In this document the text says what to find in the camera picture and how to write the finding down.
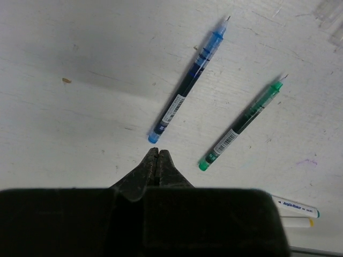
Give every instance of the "barcode label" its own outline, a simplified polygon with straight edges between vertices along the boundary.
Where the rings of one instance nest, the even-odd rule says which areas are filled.
[[[169,107],[166,115],[163,117],[162,121],[164,123],[169,123],[172,118],[174,118],[177,110],[180,108],[181,104],[183,103],[183,101],[185,100],[186,97],[181,96],[181,95],[177,95],[175,97],[175,100],[173,101],[173,103],[171,104],[171,106]]]
[[[232,129],[227,132],[227,134],[219,141],[219,143],[213,149],[214,152],[220,155],[224,150],[238,137],[238,134]]]

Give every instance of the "blue pen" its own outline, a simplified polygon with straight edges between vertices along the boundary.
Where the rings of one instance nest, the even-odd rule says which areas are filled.
[[[159,120],[154,130],[150,133],[148,141],[150,143],[157,143],[162,133],[166,130],[168,124],[172,121],[176,112],[185,100],[189,91],[191,91],[194,84],[206,68],[214,53],[217,51],[220,43],[223,41],[223,35],[226,31],[230,17],[225,20],[214,32],[212,32],[207,44],[199,54],[193,66],[188,71],[186,76],[181,82],[173,101],[169,104],[168,108],[164,111],[162,118]]]

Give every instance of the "marker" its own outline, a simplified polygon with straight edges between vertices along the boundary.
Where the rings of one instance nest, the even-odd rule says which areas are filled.
[[[281,222],[286,228],[312,228],[314,226],[311,218],[281,217]]]
[[[226,135],[219,143],[206,155],[200,162],[199,168],[205,171],[223,152],[224,150],[242,133],[243,130],[262,112],[262,110],[274,99],[283,86],[282,81],[273,83],[256,102],[240,117],[229,129]]]
[[[162,133],[166,130],[169,123],[174,118],[176,112],[185,100],[189,91],[191,91],[194,84],[206,68],[214,53],[217,51],[220,43],[223,41],[223,35],[226,31],[230,17],[225,20],[214,32],[212,32],[207,44],[202,49],[193,66],[183,78],[180,87],[178,88],[173,101],[169,104],[168,108],[164,111],[162,118],[158,121],[154,130],[150,133],[148,141],[150,143],[157,143]]]
[[[272,195],[271,197],[274,203],[276,204],[276,206],[279,208],[294,211],[296,213],[310,216],[312,218],[320,217],[319,210],[317,210],[315,207],[310,207],[310,206],[303,205],[298,202],[289,201],[289,200],[286,200],[286,199],[283,199],[274,195]]]

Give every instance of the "stain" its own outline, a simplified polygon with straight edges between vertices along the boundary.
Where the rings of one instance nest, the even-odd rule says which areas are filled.
[[[66,78],[63,78],[63,79],[62,79],[62,81],[63,81],[64,83],[68,83],[68,84],[70,84],[70,83],[71,83],[71,80],[69,80],[69,79],[66,79]]]
[[[79,50],[79,46],[77,44],[74,44],[73,46],[73,51],[77,52]]]
[[[303,164],[303,163],[314,164],[315,166],[318,165],[318,163],[315,160],[310,160],[310,159],[306,159],[306,160],[303,160],[301,162],[297,162],[296,165]]]

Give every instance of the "pen barrel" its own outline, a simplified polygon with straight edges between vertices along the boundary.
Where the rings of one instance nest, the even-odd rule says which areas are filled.
[[[271,86],[255,103],[241,116],[232,127],[237,134],[241,134],[243,130],[263,111],[264,108],[276,97],[279,93],[277,89]]]
[[[272,195],[272,199],[279,208],[310,216],[312,218],[319,218],[320,216],[319,211],[315,207],[303,205],[302,203],[290,201],[274,195]]]

